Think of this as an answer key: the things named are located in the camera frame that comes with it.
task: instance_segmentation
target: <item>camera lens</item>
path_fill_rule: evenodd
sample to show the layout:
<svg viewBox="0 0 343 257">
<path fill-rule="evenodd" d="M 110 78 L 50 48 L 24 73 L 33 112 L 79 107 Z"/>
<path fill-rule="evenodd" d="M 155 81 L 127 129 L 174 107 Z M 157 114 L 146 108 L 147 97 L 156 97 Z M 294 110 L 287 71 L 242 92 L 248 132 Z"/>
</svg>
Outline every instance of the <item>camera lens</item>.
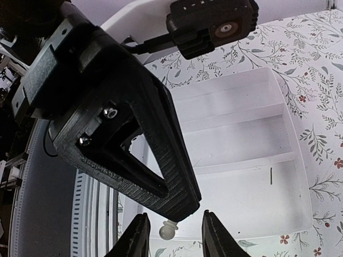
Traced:
<svg viewBox="0 0 343 257">
<path fill-rule="evenodd" d="M 222 25 L 220 25 L 215 30 L 215 35 L 217 37 L 223 38 L 223 37 L 229 37 L 233 35 L 238 30 L 238 24 L 235 22 L 227 22 Z"/>
</svg>

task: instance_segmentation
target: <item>flower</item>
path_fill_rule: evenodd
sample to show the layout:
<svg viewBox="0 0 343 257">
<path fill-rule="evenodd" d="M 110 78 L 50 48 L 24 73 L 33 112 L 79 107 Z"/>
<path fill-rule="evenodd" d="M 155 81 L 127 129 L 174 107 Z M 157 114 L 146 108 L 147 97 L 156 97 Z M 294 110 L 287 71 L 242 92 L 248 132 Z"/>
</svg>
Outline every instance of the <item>flower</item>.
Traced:
<svg viewBox="0 0 343 257">
<path fill-rule="evenodd" d="M 313 252 L 315 253 L 315 257 L 322 254 L 320 251 L 321 251 L 320 247 L 318 248 L 318 250 L 316 250 L 316 249 L 313 250 Z"/>
<path fill-rule="evenodd" d="M 281 236 L 280 243 L 287 245 L 288 244 L 287 239 L 289 239 L 289 235 Z"/>
<path fill-rule="evenodd" d="M 341 158 L 338 158 L 333 165 L 337 166 L 337 169 L 343 168 L 343 160 L 341 160 Z"/>
<path fill-rule="evenodd" d="M 299 96 L 300 102 L 306 102 L 306 96 Z"/>
</svg>

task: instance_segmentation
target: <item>black cable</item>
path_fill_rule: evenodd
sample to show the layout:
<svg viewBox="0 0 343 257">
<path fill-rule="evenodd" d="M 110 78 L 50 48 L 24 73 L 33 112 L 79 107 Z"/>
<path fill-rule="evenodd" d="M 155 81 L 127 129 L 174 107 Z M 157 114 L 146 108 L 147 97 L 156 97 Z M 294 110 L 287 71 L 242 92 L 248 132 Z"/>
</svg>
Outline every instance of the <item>black cable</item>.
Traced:
<svg viewBox="0 0 343 257">
<path fill-rule="evenodd" d="M 153 52 L 158 52 L 161 50 L 174 47 L 175 43 L 172 39 L 172 36 L 170 34 L 166 34 L 166 35 L 155 37 L 153 39 L 146 40 L 144 41 L 143 44 L 139 44 L 134 47 L 127 46 L 125 43 L 122 45 L 131 54 L 141 55 L 147 52 L 152 54 Z"/>
<path fill-rule="evenodd" d="M 44 132 L 44 136 L 43 136 L 43 150 L 45 152 L 46 155 L 48 155 L 49 157 L 51 158 L 56 158 L 58 157 L 58 154 L 50 154 L 47 150 L 47 145 L 46 145 L 46 141 L 47 141 L 47 134 L 48 134 L 48 129 L 49 129 L 49 126 L 50 126 L 50 123 L 51 121 L 49 121 L 48 125 L 47 125 L 47 128 L 45 129 L 45 132 Z"/>
</svg>

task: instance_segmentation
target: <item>white tray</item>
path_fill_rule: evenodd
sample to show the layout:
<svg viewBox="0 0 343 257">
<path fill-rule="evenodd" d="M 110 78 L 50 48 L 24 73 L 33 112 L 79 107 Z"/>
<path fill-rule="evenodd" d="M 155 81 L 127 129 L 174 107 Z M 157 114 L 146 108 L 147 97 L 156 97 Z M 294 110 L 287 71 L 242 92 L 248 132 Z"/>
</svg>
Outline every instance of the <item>white tray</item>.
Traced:
<svg viewBox="0 0 343 257">
<path fill-rule="evenodd" d="M 200 209 L 178 224 L 174 239 L 201 240 L 207 209 L 235 239 L 311 228 L 299 142 L 271 69 L 203 81 L 171 94 L 203 198 Z M 131 152 L 160 175 L 143 136 L 133 142 Z M 146 212 L 151 238 L 160 238 L 166 219 L 125 199 L 123 229 L 137 213 Z"/>
</svg>

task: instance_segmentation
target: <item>floral tablecloth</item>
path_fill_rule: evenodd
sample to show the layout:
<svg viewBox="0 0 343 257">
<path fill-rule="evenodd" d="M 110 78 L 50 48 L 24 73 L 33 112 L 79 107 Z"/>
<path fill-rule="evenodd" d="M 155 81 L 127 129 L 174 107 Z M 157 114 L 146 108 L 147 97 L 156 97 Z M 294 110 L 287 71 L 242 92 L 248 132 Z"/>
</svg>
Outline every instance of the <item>floral tablecloth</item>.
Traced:
<svg viewBox="0 0 343 257">
<path fill-rule="evenodd" d="M 186 61 L 176 52 L 147 68 L 168 88 L 175 88 L 263 66 L 275 72 L 293 114 L 314 223 L 309 231 L 238 243 L 254 257 L 337 257 L 343 253 L 342 12 L 273 21 L 211 54 Z M 203 256 L 202 243 L 150 240 L 150 254 Z"/>
</svg>

